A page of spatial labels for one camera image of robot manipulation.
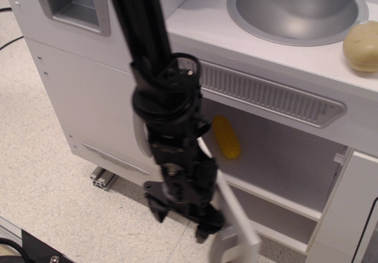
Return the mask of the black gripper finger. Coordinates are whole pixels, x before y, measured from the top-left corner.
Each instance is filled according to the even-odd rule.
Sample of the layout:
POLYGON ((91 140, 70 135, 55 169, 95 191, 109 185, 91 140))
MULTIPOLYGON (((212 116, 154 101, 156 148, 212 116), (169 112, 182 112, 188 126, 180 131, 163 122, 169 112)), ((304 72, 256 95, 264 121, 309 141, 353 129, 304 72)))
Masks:
POLYGON ((209 235, 217 233, 220 229, 221 224, 200 223, 195 232, 197 242, 204 243, 209 235))
POLYGON ((169 201, 160 200, 154 197, 149 198, 149 208, 159 223, 162 223, 170 211, 169 201))

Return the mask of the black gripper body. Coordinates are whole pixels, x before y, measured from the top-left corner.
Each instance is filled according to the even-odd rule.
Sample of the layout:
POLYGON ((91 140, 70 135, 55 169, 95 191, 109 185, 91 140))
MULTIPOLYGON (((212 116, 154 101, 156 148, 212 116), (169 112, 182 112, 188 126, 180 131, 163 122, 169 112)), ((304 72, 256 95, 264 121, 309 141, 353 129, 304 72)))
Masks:
POLYGON ((224 226, 224 216, 221 211, 215 209, 210 202, 208 203, 191 203, 189 200, 179 201, 171 197, 167 192, 167 186, 164 182, 147 181, 144 183, 145 197, 169 201, 170 211, 180 214, 187 219, 200 223, 221 224, 224 226))

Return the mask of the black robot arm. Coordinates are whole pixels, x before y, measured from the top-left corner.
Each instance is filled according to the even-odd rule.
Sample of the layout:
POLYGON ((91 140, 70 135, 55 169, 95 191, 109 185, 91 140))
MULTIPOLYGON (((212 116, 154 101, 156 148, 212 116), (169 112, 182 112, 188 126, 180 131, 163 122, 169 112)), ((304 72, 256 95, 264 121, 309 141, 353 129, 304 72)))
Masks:
POLYGON ((160 222, 170 211, 195 222, 203 243, 224 217, 211 205, 217 163, 198 143, 211 127, 201 114, 200 62, 171 51, 160 0, 112 2, 132 57, 133 110, 163 176, 144 184, 149 208, 160 222))

